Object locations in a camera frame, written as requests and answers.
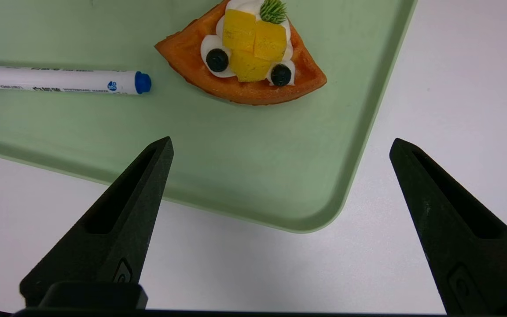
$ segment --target green tray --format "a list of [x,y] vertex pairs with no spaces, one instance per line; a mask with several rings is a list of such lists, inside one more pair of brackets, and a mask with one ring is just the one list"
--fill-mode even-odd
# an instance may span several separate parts
[[345,202],[414,7],[412,0],[288,0],[328,84],[242,106],[187,84],[154,49],[217,0],[0,0],[0,66],[140,70],[142,96],[0,90],[0,156],[112,182],[166,135],[164,198],[293,232]]

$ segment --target white surface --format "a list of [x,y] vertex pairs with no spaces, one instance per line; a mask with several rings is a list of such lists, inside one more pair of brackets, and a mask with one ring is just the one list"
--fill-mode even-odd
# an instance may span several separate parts
[[[388,159],[428,152],[507,224],[507,1],[422,0],[334,223],[295,235],[163,202],[149,308],[443,313]],[[0,310],[104,186],[0,160]]]

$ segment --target marker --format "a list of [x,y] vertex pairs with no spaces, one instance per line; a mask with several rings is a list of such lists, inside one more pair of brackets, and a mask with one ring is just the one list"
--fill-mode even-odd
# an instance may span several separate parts
[[150,88],[141,72],[0,66],[0,89],[139,95]]

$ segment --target yellow fruit cube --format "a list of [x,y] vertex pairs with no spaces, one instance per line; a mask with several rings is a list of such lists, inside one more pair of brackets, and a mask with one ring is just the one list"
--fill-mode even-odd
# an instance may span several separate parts
[[232,51],[229,64],[239,82],[264,80],[271,67],[269,60],[256,58],[251,52],[236,50]]
[[222,44],[231,50],[253,52],[255,28],[255,15],[227,10],[224,16]]
[[253,55],[256,58],[280,62],[287,50],[287,34],[279,24],[265,21],[256,23]]

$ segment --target green garnish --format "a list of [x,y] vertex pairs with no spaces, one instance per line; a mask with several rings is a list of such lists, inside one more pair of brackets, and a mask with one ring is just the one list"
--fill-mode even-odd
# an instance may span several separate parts
[[287,9],[281,0],[265,0],[261,5],[261,19],[273,24],[281,24],[287,20]]

